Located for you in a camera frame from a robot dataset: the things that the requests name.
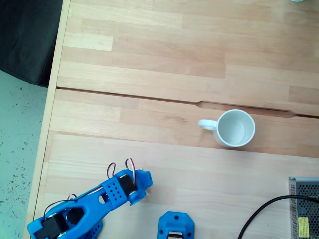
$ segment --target wood grain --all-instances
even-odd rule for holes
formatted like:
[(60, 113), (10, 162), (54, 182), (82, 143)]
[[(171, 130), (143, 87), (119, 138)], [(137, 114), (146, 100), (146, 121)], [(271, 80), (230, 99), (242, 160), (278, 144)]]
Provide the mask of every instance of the wood grain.
[(314, 1), (74, 0), (57, 86), (319, 116), (318, 13)]
[(35, 207), (36, 207), (37, 198), (38, 198), (40, 179), (42, 176), (43, 160), (44, 160), (44, 155), (46, 152), (47, 139), (49, 134), (50, 122), (51, 122), (51, 114), (52, 114), (53, 102), (55, 97), (56, 82), (57, 82), (58, 72), (60, 67), (62, 46), (64, 41), (69, 7), (70, 7), (70, 0), (64, 0), (62, 4), (58, 35), (56, 38), (56, 45), (54, 50), (50, 82), (49, 82), (48, 93), (46, 96), (45, 109), (44, 109), (44, 115), (42, 120), (42, 128), (41, 128), (41, 134), (39, 139), (38, 152), (36, 155), (36, 161), (34, 166), (30, 197), (28, 202), (28, 208), (26, 211), (25, 225), (24, 225), (24, 231), (22, 236), (23, 239), (30, 238), (30, 234), (26, 226), (34, 220), (34, 212), (35, 212)]
[[(187, 212), (196, 223), (196, 238), (234, 239), (258, 207), (289, 193), (289, 176), (317, 177), (319, 167), (314, 158), (64, 132), (53, 134), (48, 148), (47, 171), (41, 181), (45, 190), (40, 191), (43, 200), (37, 205), (37, 216), (51, 202), (70, 193), (81, 194), (106, 180), (111, 162), (119, 171), (124, 169), (125, 158), (132, 157), (137, 167), (150, 171), (153, 185), (149, 195), (131, 207), (125, 204), (109, 213), (99, 234), (103, 239), (155, 238), (158, 219), (166, 211)], [(260, 217), (248, 227), (245, 238), (280, 239), (290, 235), (288, 200), (268, 207)]]
[[(104, 94), (56, 91), (51, 132), (184, 146), (221, 148), (201, 119), (225, 110)], [(319, 157), (319, 119), (252, 114), (254, 139), (235, 150)]]

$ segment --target gray floor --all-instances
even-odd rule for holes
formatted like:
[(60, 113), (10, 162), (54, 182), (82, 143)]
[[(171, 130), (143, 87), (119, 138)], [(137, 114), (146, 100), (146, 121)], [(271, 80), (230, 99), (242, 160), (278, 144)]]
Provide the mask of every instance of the gray floor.
[(0, 239), (22, 237), (46, 94), (0, 71)]

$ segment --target white mug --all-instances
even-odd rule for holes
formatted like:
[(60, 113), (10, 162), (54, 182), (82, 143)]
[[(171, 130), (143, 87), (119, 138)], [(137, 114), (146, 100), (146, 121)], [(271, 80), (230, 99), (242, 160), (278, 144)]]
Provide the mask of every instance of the white mug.
[(200, 120), (198, 126), (213, 131), (216, 141), (228, 148), (248, 144), (255, 134), (253, 118), (242, 110), (229, 110), (223, 113), (218, 121)]

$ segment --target blue 3d-printed part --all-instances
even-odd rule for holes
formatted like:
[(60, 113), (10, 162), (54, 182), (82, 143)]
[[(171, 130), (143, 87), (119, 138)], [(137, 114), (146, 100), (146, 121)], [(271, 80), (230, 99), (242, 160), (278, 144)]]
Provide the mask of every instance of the blue 3d-printed part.
[[(102, 218), (127, 201), (131, 203), (130, 205), (138, 202), (146, 195), (146, 188), (153, 184), (150, 172), (136, 170), (136, 188), (128, 193), (126, 186), (132, 187), (132, 181), (132, 171), (122, 170), (89, 192), (102, 187), (98, 191), (83, 196), (87, 192), (71, 201), (56, 205), (45, 214), (45, 218), (38, 218), (27, 226), (31, 238), (39, 239), (37, 235), (41, 230), (43, 231), (44, 224), (53, 221), (53, 224), (58, 228), (57, 231), (61, 231), (58, 239), (95, 239), (102, 228)], [(76, 223), (68, 218), (68, 212), (70, 210), (76, 211), (75, 209), (80, 211), (80, 216), (78, 216), (78, 212), (73, 213), (73, 216), (78, 218)], [(53, 231), (51, 224), (48, 228), (49, 231)]]
[(158, 239), (194, 239), (195, 223), (187, 213), (167, 212), (159, 219)]

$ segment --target table edge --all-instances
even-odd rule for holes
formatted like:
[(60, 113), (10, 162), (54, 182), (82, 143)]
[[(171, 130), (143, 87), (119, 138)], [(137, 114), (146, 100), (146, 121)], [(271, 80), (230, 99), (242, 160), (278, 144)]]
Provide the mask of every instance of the table edge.
[(43, 120), (42, 120), (39, 146), (38, 146), (38, 151), (37, 151), (37, 156), (35, 161), (32, 186), (31, 186), (29, 203), (27, 207), (25, 224), (24, 224), (24, 231), (23, 231), (23, 237), (22, 237), (23, 239), (30, 238), (30, 234), (27, 230), (27, 225), (34, 220), (35, 207), (37, 203), (39, 185), (40, 185), (40, 180), (42, 175), (42, 167), (43, 167), (44, 155), (46, 150), (46, 143), (47, 143), (48, 134), (49, 134), (53, 102), (54, 102), (54, 96), (55, 96), (55, 90), (56, 90), (56, 83), (57, 83), (58, 72), (60, 67), (60, 60), (61, 60), (62, 47), (64, 42), (66, 23), (67, 23), (69, 8), (70, 8), (70, 2), (71, 0), (63, 0), (63, 4), (62, 4), (59, 29), (58, 29), (53, 63), (51, 68), (50, 82), (49, 82), (49, 87), (48, 87), (48, 92), (47, 92), (47, 97), (45, 102), (45, 109), (43, 114)]

